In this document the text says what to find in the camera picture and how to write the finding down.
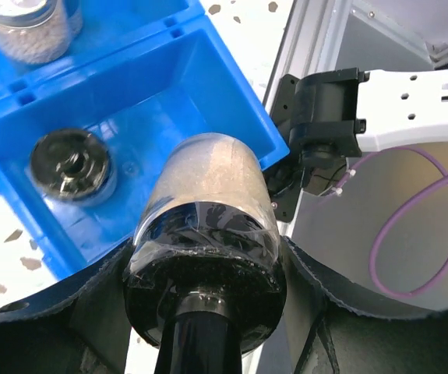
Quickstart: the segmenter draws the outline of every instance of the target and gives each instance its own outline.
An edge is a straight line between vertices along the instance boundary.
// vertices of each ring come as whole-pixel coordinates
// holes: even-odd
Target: black lid
[[[30,157],[35,183],[49,196],[79,200],[92,196],[108,180],[108,149],[91,132],[61,129],[39,139]]]

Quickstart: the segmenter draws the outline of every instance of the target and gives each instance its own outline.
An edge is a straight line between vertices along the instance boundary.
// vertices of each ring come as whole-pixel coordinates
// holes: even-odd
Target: white speckled tabletop
[[[293,0],[201,2],[262,100]],[[42,257],[42,251],[0,197],[0,307],[55,282]],[[126,372],[151,374],[156,357],[157,350],[132,333]]]

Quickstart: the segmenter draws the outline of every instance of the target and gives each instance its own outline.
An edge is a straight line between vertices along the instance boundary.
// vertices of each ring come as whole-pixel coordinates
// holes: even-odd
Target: blue container
[[[0,195],[58,279],[132,235],[169,153],[187,137],[238,138],[264,169],[288,152],[200,5],[162,3],[84,1],[69,57],[24,75],[0,55]],[[100,205],[50,199],[30,178],[35,143],[68,127],[100,137],[116,165],[116,190]]]

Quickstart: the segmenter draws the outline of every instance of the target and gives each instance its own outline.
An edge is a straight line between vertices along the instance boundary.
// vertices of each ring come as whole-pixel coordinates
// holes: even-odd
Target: blue plastic bin
[[[110,12],[97,8],[105,3],[84,2],[84,34],[69,57],[23,76],[12,70],[8,79],[19,78],[10,82],[0,77],[0,195],[58,279],[132,235],[169,153],[187,137],[234,136],[253,149],[262,168],[288,152],[199,4],[189,9],[189,2],[171,0],[155,10],[159,2],[123,0],[109,2],[118,7]],[[121,17],[106,18],[109,13]],[[94,47],[119,34],[116,50],[107,43]],[[68,127],[88,129],[108,145],[118,185],[100,205],[49,199],[30,178],[35,143]]]

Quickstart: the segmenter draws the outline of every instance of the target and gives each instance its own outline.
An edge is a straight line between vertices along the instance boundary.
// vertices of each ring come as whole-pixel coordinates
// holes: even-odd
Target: black bracket
[[[282,78],[270,115],[291,152],[264,173],[278,220],[293,220],[314,170],[336,169],[340,160],[362,155],[356,136],[366,122],[357,118],[357,98],[367,80],[356,68]]]

